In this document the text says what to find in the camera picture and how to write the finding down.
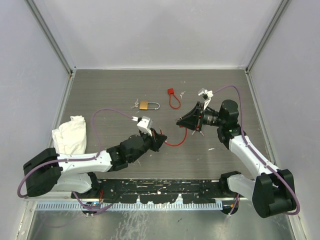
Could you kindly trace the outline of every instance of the red cable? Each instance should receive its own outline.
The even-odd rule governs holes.
[[[188,133],[188,129],[185,128],[184,138],[183,138],[182,142],[180,142],[180,143],[171,144],[171,143],[168,143],[168,142],[166,142],[166,141],[165,141],[164,143],[167,144],[168,146],[171,146],[171,147],[178,147],[178,146],[180,146],[181,144],[183,144],[183,143],[185,142],[185,140],[186,140],[186,138],[187,138],[187,133]]]
[[[101,189],[101,190],[100,190],[100,197],[99,197],[99,202],[100,202],[100,204],[101,204],[101,201],[102,201],[103,196],[104,196],[104,190]]]
[[[169,105],[170,105],[170,107],[173,108],[173,109],[179,109],[181,107],[181,101],[175,95],[174,89],[173,88],[169,88],[168,89],[168,94],[169,94]],[[179,106],[172,106],[172,104],[171,104],[171,95],[173,95],[175,97],[175,99],[178,101]]]
[[[175,97],[175,99],[178,101],[179,106],[172,106],[172,104],[171,104],[171,95],[173,95]],[[170,94],[169,95],[169,105],[173,109],[179,109],[181,107],[181,102],[180,102],[179,98],[177,98],[177,96],[175,94]]]

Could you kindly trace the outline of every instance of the white towel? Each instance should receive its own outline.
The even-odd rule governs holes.
[[[52,130],[55,151],[58,154],[84,154],[87,147],[86,121],[83,116],[71,116],[58,129]]]

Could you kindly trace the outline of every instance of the brass padlock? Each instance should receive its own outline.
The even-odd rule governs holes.
[[[149,104],[156,104],[158,107],[148,107]],[[158,110],[160,108],[160,104],[157,102],[148,102],[148,101],[140,101],[139,109],[140,110]]]

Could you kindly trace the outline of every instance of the white wall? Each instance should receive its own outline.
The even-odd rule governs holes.
[[[47,147],[68,80],[23,0],[0,1],[0,235],[11,240],[22,217],[23,164]]]
[[[35,2],[78,69],[219,69],[248,66],[281,0]]]
[[[320,1],[293,0],[252,70],[277,163],[294,174],[308,240],[318,240]]]

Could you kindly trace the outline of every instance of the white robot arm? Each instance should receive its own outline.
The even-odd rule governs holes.
[[[239,111],[235,101],[224,100],[218,112],[208,107],[208,100],[213,96],[209,96],[208,93],[212,91],[200,90],[199,95],[205,102],[198,101],[189,113],[177,120],[176,124],[198,132],[201,132],[203,125],[218,127],[217,135],[220,142],[237,155],[249,169],[254,180],[246,178],[238,171],[222,174],[219,179],[221,191],[230,196],[238,193],[251,200],[262,218],[294,210],[297,204],[292,194],[275,175],[279,175],[294,192],[292,173],[272,164],[251,143],[238,124]]]
[[[128,167],[148,150],[155,152],[167,139],[152,128],[149,117],[133,118],[137,121],[139,135],[132,135],[119,145],[96,153],[67,155],[47,148],[24,166],[28,197],[38,197],[52,192],[71,192],[94,196],[99,183],[94,172],[119,171]]]

